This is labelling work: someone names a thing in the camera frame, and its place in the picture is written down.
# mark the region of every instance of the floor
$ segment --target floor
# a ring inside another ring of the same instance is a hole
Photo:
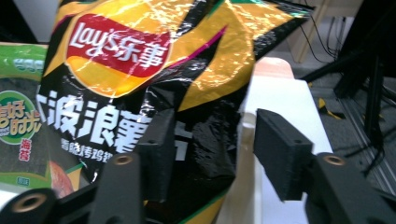
[[[330,46],[335,49],[339,39],[335,31],[328,35],[332,18],[325,18],[318,24],[318,34],[322,43],[327,48],[327,39]],[[352,18],[346,20],[344,37],[347,35],[348,27],[353,22]],[[326,53],[320,44],[318,36],[311,43],[312,51],[309,50],[303,63],[295,63],[286,41],[278,45],[267,54],[269,57],[278,57],[288,61],[291,65],[295,78],[303,77],[312,71],[322,67],[326,62],[331,62],[333,57]],[[323,126],[328,135],[333,152],[338,155],[348,156],[362,172],[367,172],[367,181],[376,189],[396,195],[396,103],[383,99],[381,102],[379,125],[383,134],[385,156],[379,157],[375,163],[373,159],[377,150],[370,146],[365,133],[359,127],[363,124],[366,108],[366,91],[359,91],[354,97],[339,100],[332,94],[332,88],[338,82],[340,74],[329,74],[312,82],[312,94],[319,107],[319,100],[323,100],[327,111],[338,115],[338,118],[329,113],[319,113]],[[396,92],[396,78],[386,78],[384,85],[389,91]]]

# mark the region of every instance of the white surface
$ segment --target white surface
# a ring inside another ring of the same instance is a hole
[[[0,183],[0,211],[15,196],[27,189]]]
[[[14,0],[38,42],[49,42],[58,0]]]
[[[283,116],[314,143],[315,154],[332,152],[304,81],[253,76],[246,100],[237,175],[221,207],[217,223],[307,224],[304,200],[282,203],[253,155],[257,108]]]

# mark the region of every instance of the reflective plastic packaging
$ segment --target reflective plastic packaging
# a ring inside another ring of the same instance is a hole
[[[49,153],[35,103],[47,50],[0,43],[0,185],[50,187]]]
[[[168,199],[148,201],[146,215],[187,220],[233,182],[254,63],[309,13],[281,1],[62,1],[37,95],[63,179],[53,187],[63,196],[100,178],[154,115],[174,109]]]

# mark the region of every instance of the black cable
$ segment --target black cable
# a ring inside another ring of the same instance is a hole
[[[335,38],[337,39],[337,45],[335,47],[336,55],[335,57],[338,56],[338,53],[341,51],[341,48],[343,47],[343,38],[344,38],[344,32],[346,29],[346,24],[347,24],[347,19],[343,17],[342,22],[341,22],[341,29],[337,35],[337,29],[335,29]]]
[[[387,104],[387,105],[382,106],[382,109],[386,109],[388,107],[396,108],[396,102],[389,99],[388,97],[382,96],[382,101],[384,101]]]
[[[326,53],[329,54],[329,55],[332,57],[332,55],[330,54],[330,52],[327,51],[327,49],[324,47],[323,41],[322,41],[322,39],[321,39],[321,37],[320,37],[320,34],[319,34],[319,30],[318,30],[318,27],[317,27],[317,23],[315,22],[315,20],[314,20],[314,18],[312,17],[311,14],[309,14],[309,17],[311,18],[311,20],[312,20],[312,22],[313,22],[313,24],[314,24],[314,27],[315,27],[315,30],[316,30],[316,32],[317,32],[318,39],[319,39],[319,42],[320,42],[321,46],[323,47],[324,51],[326,51]]]
[[[349,152],[348,154],[344,155],[345,158],[349,158],[349,157],[353,157],[358,155],[359,153],[363,152],[364,150],[366,150],[367,148],[371,147],[371,145],[366,146],[366,147],[361,147],[353,152]]]
[[[375,157],[373,160],[370,162],[370,165],[362,171],[364,177],[367,177],[370,172],[377,166],[379,165],[385,158],[385,151],[384,149],[378,149],[377,152],[375,153]]]
[[[335,38],[337,40],[337,45],[342,42],[342,39],[340,38],[341,32],[343,31],[343,25],[341,25],[341,29],[340,31],[338,31],[338,24],[339,22],[337,22],[336,26],[335,26]]]
[[[314,56],[314,58],[315,58],[318,62],[320,62],[320,63],[329,63],[329,62],[323,62],[322,60],[320,60],[320,59],[317,58],[317,56],[315,55],[314,50],[312,49],[311,43],[309,43],[308,36],[306,36],[306,34],[305,34],[305,32],[304,32],[303,27],[300,26],[300,28],[301,28],[301,31],[303,32],[303,35],[305,36],[305,39],[306,39],[306,42],[308,43],[309,48],[311,49],[312,56]]]
[[[396,95],[394,95],[393,91],[390,91],[387,89],[387,87],[382,86],[382,92],[383,92],[383,100],[385,103],[396,107],[396,102],[393,100],[394,97],[396,97]]]
[[[388,95],[391,96],[389,98],[394,97],[396,99],[396,91],[391,90],[389,87],[386,87],[385,85],[383,87],[384,87],[385,91],[388,93]]]
[[[357,147],[359,147],[359,146],[337,147],[337,148],[334,148],[333,151],[346,151],[346,150],[350,150],[350,149],[357,148]]]
[[[332,27],[334,25],[334,21],[335,21],[335,17],[332,17],[332,21],[330,23],[329,31],[327,33],[327,38],[326,38],[326,47],[327,47],[327,50],[332,54],[332,57],[335,59],[336,49],[330,48],[330,34],[332,33]]]
[[[393,127],[393,128],[391,128],[391,129],[387,130],[387,131],[383,134],[384,139],[386,139],[389,135],[391,135],[391,134],[394,133],[395,131],[396,131],[396,127]]]

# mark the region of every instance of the lay's chip bag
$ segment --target lay's chip bag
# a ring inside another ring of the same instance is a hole
[[[148,201],[146,215],[189,220],[233,182],[238,109],[255,62],[309,13],[281,1],[61,1],[37,95],[52,187],[62,197],[97,180],[173,109],[168,198]]]

